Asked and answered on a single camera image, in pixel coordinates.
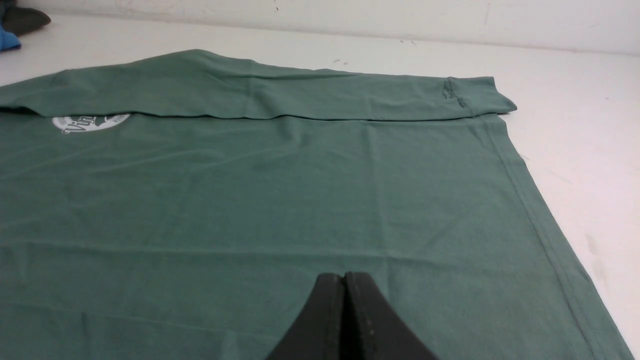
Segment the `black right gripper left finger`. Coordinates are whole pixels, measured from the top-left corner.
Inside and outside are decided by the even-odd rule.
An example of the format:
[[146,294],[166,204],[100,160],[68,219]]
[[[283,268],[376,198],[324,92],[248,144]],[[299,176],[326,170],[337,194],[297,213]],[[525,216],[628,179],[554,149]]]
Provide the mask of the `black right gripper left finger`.
[[268,360],[338,360],[344,300],[342,276],[320,274],[301,312]]

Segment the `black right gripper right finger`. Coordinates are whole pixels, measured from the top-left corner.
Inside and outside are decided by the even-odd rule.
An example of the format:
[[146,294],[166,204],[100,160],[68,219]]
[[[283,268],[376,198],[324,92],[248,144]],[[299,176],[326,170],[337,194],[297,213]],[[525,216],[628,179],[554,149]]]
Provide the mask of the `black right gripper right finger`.
[[438,359],[400,319],[369,273],[347,272],[343,284],[345,360]]

